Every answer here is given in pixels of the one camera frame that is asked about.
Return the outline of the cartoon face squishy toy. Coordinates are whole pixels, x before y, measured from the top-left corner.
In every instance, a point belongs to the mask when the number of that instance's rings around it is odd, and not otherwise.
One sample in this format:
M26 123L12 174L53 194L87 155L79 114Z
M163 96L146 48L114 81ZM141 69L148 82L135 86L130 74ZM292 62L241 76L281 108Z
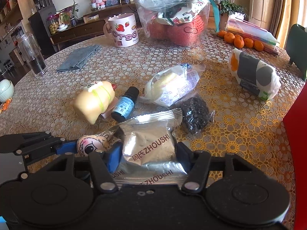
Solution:
M121 142L111 131L104 131L97 135L82 136L77 141L77 151L82 157L88 156L91 152L105 152Z

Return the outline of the silver Zhoushi snack packet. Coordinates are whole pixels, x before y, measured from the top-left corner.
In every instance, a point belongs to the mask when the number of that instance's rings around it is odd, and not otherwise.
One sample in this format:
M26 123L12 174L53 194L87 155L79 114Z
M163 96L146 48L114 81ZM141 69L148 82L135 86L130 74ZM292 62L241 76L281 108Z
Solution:
M176 139L172 135L181 125L182 110L175 108L139 115L113 127L122 143L122 155L112 172L116 184L182 184L187 177L176 158Z

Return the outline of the bag of black beads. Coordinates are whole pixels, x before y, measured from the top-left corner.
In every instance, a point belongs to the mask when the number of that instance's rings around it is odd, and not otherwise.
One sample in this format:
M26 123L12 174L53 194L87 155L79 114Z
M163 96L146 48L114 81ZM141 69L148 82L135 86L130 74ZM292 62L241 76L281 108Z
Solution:
M182 125L187 133L196 135L214 121L215 111L209 109L207 102L198 94L187 94L175 103L182 110Z

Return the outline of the yellow squishy toy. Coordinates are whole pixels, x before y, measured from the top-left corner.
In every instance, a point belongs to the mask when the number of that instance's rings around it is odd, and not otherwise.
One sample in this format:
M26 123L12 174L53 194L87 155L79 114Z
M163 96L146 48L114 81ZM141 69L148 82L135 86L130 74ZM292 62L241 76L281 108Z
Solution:
M95 81L84 87L73 101L73 108L79 117L91 125L102 116L106 119L119 101L115 96L116 84Z

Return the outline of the small blue label bottle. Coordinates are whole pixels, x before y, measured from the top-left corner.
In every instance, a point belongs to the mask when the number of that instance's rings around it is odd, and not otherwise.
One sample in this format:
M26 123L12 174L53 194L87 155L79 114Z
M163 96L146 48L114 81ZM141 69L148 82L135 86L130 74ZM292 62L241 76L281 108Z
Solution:
M139 95L139 90L136 87L134 86L129 87L128 90L125 92L125 94L122 97L120 97L116 106L113 108L111 112L111 117L116 122L126 121L134 109L138 95Z

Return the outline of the yellow cake snack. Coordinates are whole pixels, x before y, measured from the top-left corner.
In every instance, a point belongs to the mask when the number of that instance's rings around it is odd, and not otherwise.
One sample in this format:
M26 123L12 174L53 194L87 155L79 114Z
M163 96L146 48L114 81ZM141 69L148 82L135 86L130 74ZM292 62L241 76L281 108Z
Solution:
M165 69L147 82L140 102L169 107L194 90L204 71L204 65L188 63Z

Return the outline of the patterned tissue pack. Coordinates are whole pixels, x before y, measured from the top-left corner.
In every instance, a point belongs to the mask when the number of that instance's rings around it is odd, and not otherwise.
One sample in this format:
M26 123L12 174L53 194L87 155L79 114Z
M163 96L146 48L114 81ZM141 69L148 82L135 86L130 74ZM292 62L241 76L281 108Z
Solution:
M263 101L273 99L280 87L280 77L276 69L237 49L230 52L229 69L237 83Z

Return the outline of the grey folded cloth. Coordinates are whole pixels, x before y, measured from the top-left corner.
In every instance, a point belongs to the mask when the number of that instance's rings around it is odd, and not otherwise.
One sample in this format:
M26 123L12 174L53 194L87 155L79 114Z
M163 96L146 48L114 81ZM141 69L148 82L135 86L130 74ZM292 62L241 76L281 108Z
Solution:
M101 48L100 45L91 45L75 49L57 69L57 72L66 72L82 69L86 60Z

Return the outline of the red cardboard box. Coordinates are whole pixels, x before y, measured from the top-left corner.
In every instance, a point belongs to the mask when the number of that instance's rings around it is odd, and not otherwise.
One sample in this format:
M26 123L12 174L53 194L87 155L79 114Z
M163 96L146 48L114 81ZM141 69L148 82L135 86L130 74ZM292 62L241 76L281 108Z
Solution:
M306 229L306 90L304 86L299 96L283 118L292 161L295 169L295 224L294 229Z

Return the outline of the dark wooden tv console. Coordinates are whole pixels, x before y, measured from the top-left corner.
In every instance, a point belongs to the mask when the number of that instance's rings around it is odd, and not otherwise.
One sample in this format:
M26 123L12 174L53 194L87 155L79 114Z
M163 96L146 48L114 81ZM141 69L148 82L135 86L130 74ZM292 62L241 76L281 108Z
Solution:
M134 3L118 4L95 10L89 14L85 14L81 24L69 27L62 32L52 35L50 40L52 44L57 47L58 51L60 51L60 45L65 42L73 42L89 37L104 35L103 28L109 17L132 12L137 14L136 5Z

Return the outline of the orange tangerine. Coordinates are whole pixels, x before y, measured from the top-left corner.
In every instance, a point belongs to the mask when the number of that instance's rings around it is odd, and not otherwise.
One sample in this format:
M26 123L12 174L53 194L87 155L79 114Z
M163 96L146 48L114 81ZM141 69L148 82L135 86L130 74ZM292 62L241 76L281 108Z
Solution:
M224 38L226 33L227 33L226 31L220 30L219 33L218 33L218 36L221 37L221 38Z
M233 44L238 49L242 49L245 46L245 42L242 37L235 37Z
M259 51L259 52L263 51L264 49L263 43L259 40L255 40L253 42L253 47L256 51Z
M233 33L230 32L226 32L224 35L224 41L229 43L229 44L233 44L234 40L235 40L235 35Z
M244 44L247 48L253 48L253 46L254 46L253 39L246 37L246 38L243 39L243 41L244 41Z

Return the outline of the white strawberry mug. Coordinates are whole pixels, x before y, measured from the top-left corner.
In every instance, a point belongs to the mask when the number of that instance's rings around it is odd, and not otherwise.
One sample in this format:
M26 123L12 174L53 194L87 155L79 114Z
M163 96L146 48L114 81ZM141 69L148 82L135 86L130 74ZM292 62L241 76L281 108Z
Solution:
M139 42L137 23L133 13L108 18L103 30L104 35L118 48L130 47Z

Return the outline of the clear container with plastic bag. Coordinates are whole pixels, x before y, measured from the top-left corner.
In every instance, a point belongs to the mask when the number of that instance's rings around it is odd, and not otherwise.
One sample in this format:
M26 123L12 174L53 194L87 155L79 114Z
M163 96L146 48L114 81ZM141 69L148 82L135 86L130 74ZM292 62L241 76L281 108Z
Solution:
M214 15L220 30L220 11L214 0L134 0L145 38L154 46L197 46Z

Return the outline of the tall potted plant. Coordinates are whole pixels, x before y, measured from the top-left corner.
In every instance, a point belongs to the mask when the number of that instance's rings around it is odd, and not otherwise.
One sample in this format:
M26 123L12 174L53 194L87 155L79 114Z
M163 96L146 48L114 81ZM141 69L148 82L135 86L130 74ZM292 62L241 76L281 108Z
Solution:
M231 0L214 0L220 12L220 30L225 30L229 16L235 19L245 19L245 11L241 5L237 5Z

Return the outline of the yellow curtain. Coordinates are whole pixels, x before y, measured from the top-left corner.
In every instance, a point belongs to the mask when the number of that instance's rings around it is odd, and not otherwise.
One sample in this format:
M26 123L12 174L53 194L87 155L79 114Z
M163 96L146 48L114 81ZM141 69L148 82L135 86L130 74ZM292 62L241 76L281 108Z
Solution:
M300 0L273 0L272 20L269 31L284 48L290 28L297 23Z

